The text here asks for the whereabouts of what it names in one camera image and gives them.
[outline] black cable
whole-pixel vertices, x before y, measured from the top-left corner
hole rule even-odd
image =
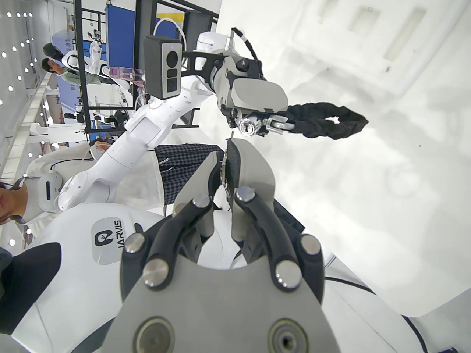
[[[83,160],[94,160],[94,158],[88,158],[88,159],[67,159],[67,160],[58,161],[57,163],[54,163],[54,164],[51,166],[50,170],[52,170],[52,167],[54,167],[54,166],[57,165],[57,164],[64,163],[64,162],[66,162],[66,161],[76,161],[76,160],[79,160],[79,161],[83,161]]]
[[[236,27],[232,27],[231,30],[234,31],[234,33],[244,41],[246,47],[250,51],[250,55],[252,55],[252,58],[254,58],[254,60],[256,62],[259,62],[260,77],[263,78],[261,61],[258,59],[257,54],[255,53],[254,48],[252,47],[252,44],[250,44],[249,40],[247,40],[247,38],[245,38],[244,33],[240,29],[238,29]]]
[[[363,291],[369,292],[370,294],[376,295],[375,292],[373,292],[372,289],[370,289],[369,287],[363,286],[362,284],[354,283],[353,281],[348,281],[348,280],[344,280],[344,279],[334,278],[334,277],[331,277],[331,276],[325,276],[325,280],[336,281],[337,283],[347,284],[347,285],[349,285],[349,286],[356,287],[356,288],[358,288],[358,289],[362,289]],[[412,321],[410,320],[410,318],[407,317],[407,316],[405,316],[405,315],[401,315],[401,316],[402,316],[402,318],[404,318],[404,321],[407,322],[407,324],[409,325],[409,327],[412,329],[412,331],[414,332],[415,336],[416,336],[417,339],[419,340],[420,345],[422,346],[422,351],[423,351],[424,353],[429,353],[429,351],[427,350],[427,345],[425,344],[425,341],[424,341],[424,339],[422,338],[422,335],[420,334],[419,330],[417,330],[417,328],[415,327],[415,325],[412,323]]]

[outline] yellow stripe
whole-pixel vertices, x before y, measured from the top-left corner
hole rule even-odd
[[[162,19],[164,17],[168,17],[175,22],[183,22],[183,17],[185,14],[183,12],[174,12],[174,13],[158,13],[157,18]]]

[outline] person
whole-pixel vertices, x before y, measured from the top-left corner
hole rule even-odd
[[[52,59],[44,58],[41,61],[41,67],[44,71],[54,72],[58,77],[61,77],[65,82],[71,85],[80,86],[80,77],[77,72],[67,67],[62,67],[59,63],[55,62]],[[116,82],[111,78],[100,77],[99,75],[85,73],[85,78],[87,84],[100,85],[102,83],[107,83],[111,85],[116,85]]]
[[[94,144],[103,150],[111,146],[102,141]],[[212,145],[162,145],[155,150],[148,150],[118,186],[115,202],[140,210],[172,204],[193,173],[213,151],[218,152],[217,157],[221,162],[222,150]],[[17,180],[13,188],[6,182],[0,183],[0,225],[9,219],[16,220],[27,224],[32,234],[38,237],[61,213],[41,209],[38,190],[40,176],[55,170],[65,183],[94,163],[86,141],[37,158],[26,171],[28,177]]]

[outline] man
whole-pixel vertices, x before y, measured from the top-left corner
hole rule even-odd
[[[54,60],[49,58],[44,58],[41,61],[41,67],[47,72],[55,72],[58,77],[61,77],[65,82],[71,85],[80,86],[80,77],[79,74],[72,69],[67,67],[62,67],[59,63],[56,63]],[[99,85],[102,83],[109,83],[115,85],[116,82],[111,78],[103,78],[99,75],[85,73],[87,84]]]

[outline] white shirt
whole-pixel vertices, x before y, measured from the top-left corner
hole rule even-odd
[[[87,150],[89,143],[83,142],[77,146],[63,148],[48,153],[34,160],[26,171],[29,177],[43,175],[53,169],[62,176],[64,183],[80,171],[91,168],[96,162],[94,160],[81,160],[92,158]],[[28,187],[28,202],[23,219],[31,229],[32,234],[37,237],[49,223],[57,217],[60,212],[43,212],[39,205],[39,194],[37,190],[37,178],[25,180]],[[139,210],[148,210],[154,207],[162,207],[165,202],[163,195],[163,183],[160,175],[157,155],[154,151],[147,151],[131,172],[126,175],[116,190],[116,203],[121,203]],[[39,217],[32,217],[37,212]]]

